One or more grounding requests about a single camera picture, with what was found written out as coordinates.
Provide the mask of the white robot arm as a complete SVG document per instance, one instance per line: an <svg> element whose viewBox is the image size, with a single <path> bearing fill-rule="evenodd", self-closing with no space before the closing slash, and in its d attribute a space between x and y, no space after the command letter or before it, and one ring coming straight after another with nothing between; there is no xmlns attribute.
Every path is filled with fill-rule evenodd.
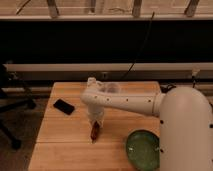
<svg viewBox="0 0 213 171"><path fill-rule="evenodd" d="M199 90L176 87L166 93L113 93L93 77L81 100L91 121L105 108L115 108L160 120L160 171L213 171L213 108Z"/></svg>

